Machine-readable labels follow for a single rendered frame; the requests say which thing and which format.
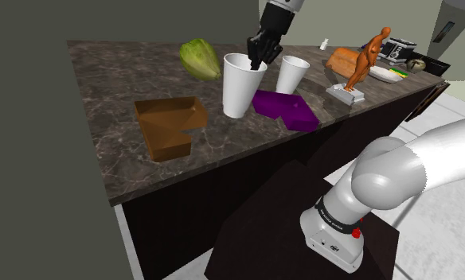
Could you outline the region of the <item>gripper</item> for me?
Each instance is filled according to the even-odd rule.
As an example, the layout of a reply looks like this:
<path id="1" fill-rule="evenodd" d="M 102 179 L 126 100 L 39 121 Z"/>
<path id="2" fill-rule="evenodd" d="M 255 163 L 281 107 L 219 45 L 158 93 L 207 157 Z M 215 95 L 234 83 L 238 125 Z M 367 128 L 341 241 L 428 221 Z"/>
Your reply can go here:
<path id="1" fill-rule="evenodd" d="M 263 62 L 270 64 L 282 52 L 283 47 L 279 42 L 287 34 L 294 16 L 295 3 L 265 5 L 258 34 L 247 39 L 251 70 L 258 70 Z"/>

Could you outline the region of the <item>tall white cup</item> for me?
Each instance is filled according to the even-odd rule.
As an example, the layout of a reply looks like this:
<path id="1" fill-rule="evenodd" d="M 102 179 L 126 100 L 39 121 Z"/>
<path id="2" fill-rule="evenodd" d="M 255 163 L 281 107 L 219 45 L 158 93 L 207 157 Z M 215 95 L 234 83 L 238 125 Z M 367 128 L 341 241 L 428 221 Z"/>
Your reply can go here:
<path id="1" fill-rule="evenodd" d="M 251 70 L 247 54 L 228 53 L 224 56 L 223 112 L 230 118 L 240 119 L 249 108 L 268 66 L 262 62 Z"/>

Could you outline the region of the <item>dark kitchen counter cabinet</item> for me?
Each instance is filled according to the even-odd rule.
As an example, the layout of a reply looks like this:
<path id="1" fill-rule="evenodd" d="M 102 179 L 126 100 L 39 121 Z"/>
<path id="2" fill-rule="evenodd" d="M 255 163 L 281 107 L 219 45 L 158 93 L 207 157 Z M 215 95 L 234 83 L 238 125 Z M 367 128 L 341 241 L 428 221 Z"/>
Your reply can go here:
<path id="1" fill-rule="evenodd" d="M 437 92 L 429 87 L 126 202 L 144 280 L 163 280 L 212 254 L 223 223 L 287 163 L 297 161 L 326 180 Z"/>

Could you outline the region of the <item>short white cup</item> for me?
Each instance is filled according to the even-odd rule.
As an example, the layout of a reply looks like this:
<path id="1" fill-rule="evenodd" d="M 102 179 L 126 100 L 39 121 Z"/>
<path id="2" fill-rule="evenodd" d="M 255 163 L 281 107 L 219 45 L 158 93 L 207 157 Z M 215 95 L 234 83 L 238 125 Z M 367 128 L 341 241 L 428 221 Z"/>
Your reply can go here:
<path id="1" fill-rule="evenodd" d="M 283 56 L 275 91 L 292 94 L 311 65 L 296 56 Z"/>

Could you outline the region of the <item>brown angular box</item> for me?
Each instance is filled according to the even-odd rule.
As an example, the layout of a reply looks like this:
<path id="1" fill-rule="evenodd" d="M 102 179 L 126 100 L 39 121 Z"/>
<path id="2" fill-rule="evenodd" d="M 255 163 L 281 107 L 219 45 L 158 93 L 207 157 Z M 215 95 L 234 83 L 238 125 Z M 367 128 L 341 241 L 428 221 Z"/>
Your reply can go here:
<path id="1" fill-rule="evenodd" d="M 182 131 L 208 122 L 208 112 L 196 96 L 135 101 L 135 113 L 155 162 L 189 156 L 192 137 Z"/>

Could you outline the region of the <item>purple angular box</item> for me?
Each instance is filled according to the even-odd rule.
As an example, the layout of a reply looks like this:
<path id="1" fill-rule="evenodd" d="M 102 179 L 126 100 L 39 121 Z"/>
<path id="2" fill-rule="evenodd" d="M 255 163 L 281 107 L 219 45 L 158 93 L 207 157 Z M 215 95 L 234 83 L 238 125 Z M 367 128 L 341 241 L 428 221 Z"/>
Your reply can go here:
<path id="1" fill-rule="evenodd" d="M 252 105 L 259 115 L 271 119 L 281 118 L 288 130 L 311 132 L 320 123 L 300 95 L 257 90 Z"/>

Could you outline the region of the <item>white plate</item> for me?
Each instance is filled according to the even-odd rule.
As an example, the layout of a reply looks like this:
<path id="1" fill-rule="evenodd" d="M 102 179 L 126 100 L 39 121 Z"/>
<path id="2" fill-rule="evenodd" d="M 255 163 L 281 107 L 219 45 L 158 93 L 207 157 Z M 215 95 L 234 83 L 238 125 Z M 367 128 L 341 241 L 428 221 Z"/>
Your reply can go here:
<path id="1" fill-rule="evenodd" d="M 398 81 L 403 80 L 403 78 L 399 75 L 397 75 L 395 72 L 389 71 L 386 68 L 379 67 L 379 66 L 373 66 L 369 69 L 369 74 L 381 81 L 384 81 L 386 83 L 394 84 Z"/>

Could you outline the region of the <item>black and white appliance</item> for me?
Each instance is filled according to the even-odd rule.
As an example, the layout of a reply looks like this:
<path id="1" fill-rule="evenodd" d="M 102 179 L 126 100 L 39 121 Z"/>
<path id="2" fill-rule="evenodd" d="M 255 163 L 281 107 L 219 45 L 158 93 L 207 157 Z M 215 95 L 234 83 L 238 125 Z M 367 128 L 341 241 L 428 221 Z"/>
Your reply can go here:
<path id="1" fill-rule="evenodd" d="M 378 54 L 378 60 L 385 59 L 390 65 L 402 64 L 412 54 L 416 43 L 400 38 L 389 38 Z"/>

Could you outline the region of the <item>green leafy vegetable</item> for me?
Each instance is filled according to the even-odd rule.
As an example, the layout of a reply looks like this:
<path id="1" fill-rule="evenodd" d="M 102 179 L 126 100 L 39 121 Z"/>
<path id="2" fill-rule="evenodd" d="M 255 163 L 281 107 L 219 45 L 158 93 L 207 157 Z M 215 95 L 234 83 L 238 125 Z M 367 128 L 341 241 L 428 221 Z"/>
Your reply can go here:
<path id="1" fill-rule="evenodd" d="M 221 78 L 220 61 L 210 43 L 196 38 L 181 45 L 179 56 L 182 66 L 199 80 L 219 80 Z"/>

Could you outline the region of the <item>orange human figure on base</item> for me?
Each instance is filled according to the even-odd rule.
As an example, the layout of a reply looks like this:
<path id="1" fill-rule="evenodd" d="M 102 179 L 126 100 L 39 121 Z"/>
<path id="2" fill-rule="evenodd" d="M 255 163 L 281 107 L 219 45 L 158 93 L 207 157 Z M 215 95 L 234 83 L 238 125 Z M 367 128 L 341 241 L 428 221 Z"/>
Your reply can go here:
<path id="1" fill-rule="evenodd" d="M 355 89 L 354 86 L 364 80 L 369 69 L 376 64 L 378 54 L 381 51 L 382 41 L 391 33 L 390 27 L 384 27 L 381 32 L 373 37 L 360 51 L 354 74 L 346 83 L 333 84 L 326 89 L 326 92 L 347 105 L 353 105 L 365 100 L 363 92 Z"/>

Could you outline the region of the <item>brown bread loaf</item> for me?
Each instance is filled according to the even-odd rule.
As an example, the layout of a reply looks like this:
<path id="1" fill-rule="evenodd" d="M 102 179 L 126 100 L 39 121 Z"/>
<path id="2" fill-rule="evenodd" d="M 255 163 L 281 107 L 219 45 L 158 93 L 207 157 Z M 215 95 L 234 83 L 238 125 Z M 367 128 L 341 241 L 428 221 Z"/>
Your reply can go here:
<path id="1" fill-rule="evenodd" d="M 355 72 L 360 52 L 347 48 L 337 48 L 326 62 L 326 68 L 349 79 Z"/>

